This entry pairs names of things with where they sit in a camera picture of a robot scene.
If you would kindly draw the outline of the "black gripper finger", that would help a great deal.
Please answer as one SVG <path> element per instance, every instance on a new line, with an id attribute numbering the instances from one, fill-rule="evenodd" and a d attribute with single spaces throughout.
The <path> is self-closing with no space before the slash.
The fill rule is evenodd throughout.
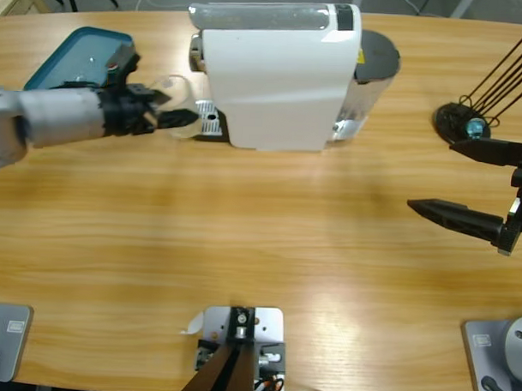
<path id="1" fill-rule="evenodd" d="M 502 217 L 470 210 L 466 205 L 442 199 L 407 200 L 406 204 L 438 226 L 489 241 L 499 249 L 506 248 L 501 246 L 501 231 L 504 225 Z"/>
<path id="2" fill-rule="evenodd" d="M 457 141 L 450 149 L 470 159 L 497 166 L 513 165 L 522 168 L 522 143 L 495 138 Z"/>
<path id="3" fill-rule="evenodd" d="M 130 84 L 129 94 L 135 101 L 147 105 L 152 109 L 158 109 L 171 99 L 170 95 L 158 90 L 147 87 L 143 84 Z"/>
<path id="4" fill-rule="evenodd" d="M 157 129 L 180 129 L 195 123 L 199 119 L 198 113 L 190 109 L 161 111 L 156 114 L 156 117 Z"/>

